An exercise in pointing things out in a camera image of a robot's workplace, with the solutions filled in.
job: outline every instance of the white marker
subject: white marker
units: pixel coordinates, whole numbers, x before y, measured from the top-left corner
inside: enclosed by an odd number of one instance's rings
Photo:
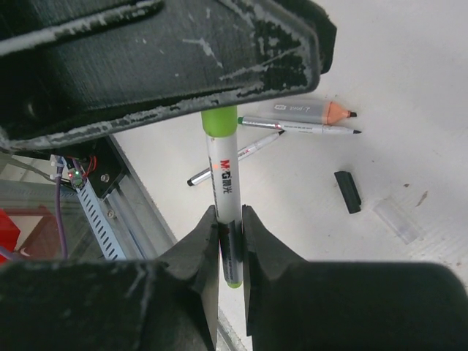
[[[219,226],[224,279],[230,287],[242,284],[242,205],[237,155],[237,108],[202,111]]]
[[[264,148],[268,144],[271,144],[273,141],[278,139],[279,136],[283,133],[284,133],[284,130],[280,132],[276,132],[272,135],[269,135],[267,137],[264,137],[263,139],[256,141],[255,143],[250,144],[249,146],[246,146],[245,148],[242,148],[237,153],[238,160],[241,161],[242,159],[245,159],[246,157],[249,157],[250,155],[259,151],[261,148]],[[193,177],[191,177],[187,181],[187,184],[189,186],[195,186],[209,178],[210,178],[210,169],[206,168],[202,170],[201,172],[197,173],[196,175],[194,175]]]
[[[346,127],[328,126],[322,124],[300,123],[290,121],[277,121],[272,119],[244,116],[238,118],[238,123],[243,126],[259,127],[267,129],[281,129],[287,132],[299,132],[310,134],[360,134],[361,131]]]

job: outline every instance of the orange highlighter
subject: orange highlighter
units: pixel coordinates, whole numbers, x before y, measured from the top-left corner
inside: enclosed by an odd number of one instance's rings
[[[320,99],[275,99],[261,102],[257,115],[265,118],[281,119],[313,124],[335,124],[342,119],[357,117],[336,102]]]

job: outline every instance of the clear plastic cap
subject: clear plastic cap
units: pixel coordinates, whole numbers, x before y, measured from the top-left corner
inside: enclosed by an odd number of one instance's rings
[[[379,201],[374,207],[374,212],[406,244],[413,242],[422,235],[421,231],[392,197]]]

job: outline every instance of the gray pen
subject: gray pen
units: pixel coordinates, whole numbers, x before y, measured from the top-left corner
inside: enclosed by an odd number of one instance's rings
[[[266,129],[282,129],[287,132],[309,133],[309,134],[360,134],[361,131],[346,127],[327,126],[324,124],[299,123],[291,121],[277,121],[254,116],[244,116],[238,118],[238,123],[248,127],[258,127]]]

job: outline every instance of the m&g logo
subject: m&g logo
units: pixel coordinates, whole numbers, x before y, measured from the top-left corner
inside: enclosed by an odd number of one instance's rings
[[[231,194],[233,192],[233,178],[231,177],[231,167],[229,159],[223,159],[221,161],[222,170],[222,193]]]

